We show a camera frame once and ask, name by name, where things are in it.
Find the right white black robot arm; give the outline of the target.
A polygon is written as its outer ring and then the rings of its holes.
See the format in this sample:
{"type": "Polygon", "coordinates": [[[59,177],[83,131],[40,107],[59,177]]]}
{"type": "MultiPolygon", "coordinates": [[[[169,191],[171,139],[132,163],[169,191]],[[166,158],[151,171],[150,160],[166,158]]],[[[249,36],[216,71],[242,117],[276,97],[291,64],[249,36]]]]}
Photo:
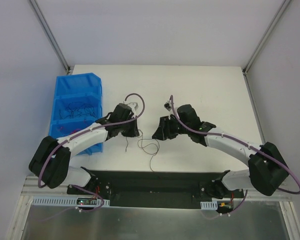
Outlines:
{"type": "Polygon", "coordinates": [[[210,197],[222,199],[232,191],[250,188],[272,196],[288,177],[288,172],[282,167],[285,161],[273,143],[244,143],[216,125],[200,120],[190,104],[173,108],[171,103],[166,102],[164,108],[170,115],[159,119],[153,139],[165,141],[178,135],[188,135],[193,142],[222,151],[248,167],[239,171],[226,170],[208,183],[204,189],[210,197]]]}

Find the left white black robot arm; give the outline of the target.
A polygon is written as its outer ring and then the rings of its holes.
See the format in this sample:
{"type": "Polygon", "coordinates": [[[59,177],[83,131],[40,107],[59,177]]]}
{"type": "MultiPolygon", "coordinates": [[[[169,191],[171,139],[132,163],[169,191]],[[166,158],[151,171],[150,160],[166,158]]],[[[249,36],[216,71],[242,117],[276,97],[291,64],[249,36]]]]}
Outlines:
{"type": "Polygon", "coordinates": [[[83,166],[72,166],[71,159],[120,133],[131,134],[137,129],[137,109],[136,102],[119,103],[107,116],[78,132],[59,138],[49,135],[43,138],[28,166],[38,177],[38,187],[54,189],[62,184],[77,185],[84,194],[92,194],[96,188],[92,174],[83,166]]]}

